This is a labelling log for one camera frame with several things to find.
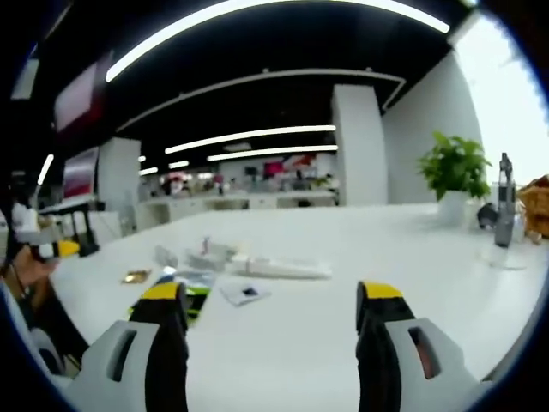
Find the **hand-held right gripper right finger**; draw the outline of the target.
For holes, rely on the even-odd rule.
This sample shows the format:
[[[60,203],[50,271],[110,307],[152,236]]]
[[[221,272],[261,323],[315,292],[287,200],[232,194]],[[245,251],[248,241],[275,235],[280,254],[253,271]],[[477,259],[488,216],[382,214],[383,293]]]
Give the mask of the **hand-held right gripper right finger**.
[[[461,348],[417,318],[397,288],[357,286],[356,359],[361,411],[469,411],[491,388],[466,368]]]

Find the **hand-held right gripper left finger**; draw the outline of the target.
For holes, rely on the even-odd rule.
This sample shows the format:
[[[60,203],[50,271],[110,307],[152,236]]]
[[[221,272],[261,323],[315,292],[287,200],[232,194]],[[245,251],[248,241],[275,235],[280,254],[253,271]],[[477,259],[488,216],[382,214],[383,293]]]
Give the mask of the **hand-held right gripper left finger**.
[[[150,288],[84,352],[64,395],[77,411],[187,411],[187,331],[184,284]]]

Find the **person's left hand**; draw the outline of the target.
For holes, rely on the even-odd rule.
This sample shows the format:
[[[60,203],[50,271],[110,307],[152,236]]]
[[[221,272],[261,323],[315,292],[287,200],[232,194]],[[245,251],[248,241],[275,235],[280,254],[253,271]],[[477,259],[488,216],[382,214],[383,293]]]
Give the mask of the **person's left hand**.
[[[37,260],[29,246],[22,247],[4,271],[3,279],[10,292],[20,298],[27,288],[47,279],[57,267],[57,261]]]

